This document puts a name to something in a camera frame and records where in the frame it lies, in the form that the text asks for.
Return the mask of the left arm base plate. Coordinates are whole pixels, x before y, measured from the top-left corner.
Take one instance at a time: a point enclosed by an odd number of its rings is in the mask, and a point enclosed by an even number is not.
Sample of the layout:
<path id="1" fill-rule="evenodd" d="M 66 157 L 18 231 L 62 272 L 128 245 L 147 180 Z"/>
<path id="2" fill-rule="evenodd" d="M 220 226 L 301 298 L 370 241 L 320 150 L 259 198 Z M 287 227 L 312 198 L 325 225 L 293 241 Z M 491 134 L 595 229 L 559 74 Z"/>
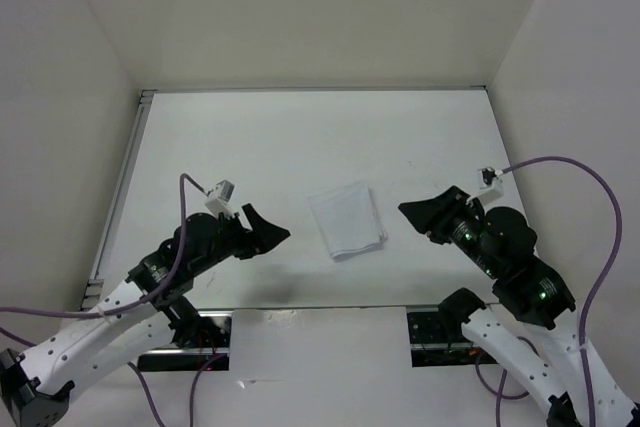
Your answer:
<path id="1" fill-rule="evenodd" d="M 143 373 L 192 372 L 195 373 L 209 360 L 207 371 L 229 369 L 232 312 L 200 310 L 205 326 L 184 344 L 168 344 L 155 348 L 134 361 Z"/>

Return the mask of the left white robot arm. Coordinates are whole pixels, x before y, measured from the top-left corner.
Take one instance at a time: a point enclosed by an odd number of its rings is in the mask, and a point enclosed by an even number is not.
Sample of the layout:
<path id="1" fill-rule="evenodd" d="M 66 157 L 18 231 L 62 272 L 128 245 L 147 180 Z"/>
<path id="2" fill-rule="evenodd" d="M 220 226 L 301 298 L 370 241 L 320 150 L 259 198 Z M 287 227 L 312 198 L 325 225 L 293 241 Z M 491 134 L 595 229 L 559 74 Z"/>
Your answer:
<path id="1" fill-rule="evenodd" d="M 188 346 L 214 331 L 185 295 L 222 261 L 263 255 L 290 233 L 252 205 L 242 215 L 196 213 L 81 319 L 22 352 L 1 353 L 1 399 L 18 426 L 53 426 L 71 403 L 149 350 Z"/>

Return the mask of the white skirt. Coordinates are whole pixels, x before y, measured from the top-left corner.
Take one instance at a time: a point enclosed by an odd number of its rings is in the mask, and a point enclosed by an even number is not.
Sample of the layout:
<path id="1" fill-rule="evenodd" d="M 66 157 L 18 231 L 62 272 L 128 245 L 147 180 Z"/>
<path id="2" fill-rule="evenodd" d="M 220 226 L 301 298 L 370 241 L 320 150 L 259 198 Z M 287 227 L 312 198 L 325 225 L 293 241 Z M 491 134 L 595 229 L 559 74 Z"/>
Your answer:
<path id="1" fill-rule="evenodd" d="M 387 240 L 372 190 L 366 182 L 312 195 L 308 202 L 334 262 L 379 250 Z"/>

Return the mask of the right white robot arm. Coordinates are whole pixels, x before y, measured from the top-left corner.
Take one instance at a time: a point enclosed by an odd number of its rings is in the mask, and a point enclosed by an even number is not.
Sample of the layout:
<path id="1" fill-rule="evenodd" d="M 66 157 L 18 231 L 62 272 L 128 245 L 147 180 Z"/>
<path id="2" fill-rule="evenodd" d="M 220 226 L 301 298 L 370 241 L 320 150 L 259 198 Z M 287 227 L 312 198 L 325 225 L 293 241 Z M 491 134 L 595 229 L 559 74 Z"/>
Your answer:
<path id="1" fill-rule="evenodd" d="M 534 398 L 549 426 L 638 425 L 638 403 L 580 336 L 576 301 L 561 276 L 535 255 L 537 235 L 520 212 L 504 206 L 486 210 L 456 186 L 398 209 L 419 234 L 456 246 L 492 279 L 500 305 L 540 350 L 526 347 L 467 288 L 439 304 L 443 336 L 464 337 L 493 357 Z"/>

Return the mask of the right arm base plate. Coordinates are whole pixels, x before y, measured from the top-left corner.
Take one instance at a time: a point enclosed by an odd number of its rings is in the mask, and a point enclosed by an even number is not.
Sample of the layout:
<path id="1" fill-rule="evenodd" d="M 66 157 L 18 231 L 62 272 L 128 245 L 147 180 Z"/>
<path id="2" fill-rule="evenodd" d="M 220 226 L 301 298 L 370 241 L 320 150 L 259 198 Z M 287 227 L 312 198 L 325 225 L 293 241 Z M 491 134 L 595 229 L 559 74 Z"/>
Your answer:
<path id="1" fill-rule="evenodd" d="M 449 333 L 436 307 L 406 311 L 413 368 L 495 364 L 460 333 Z"/>

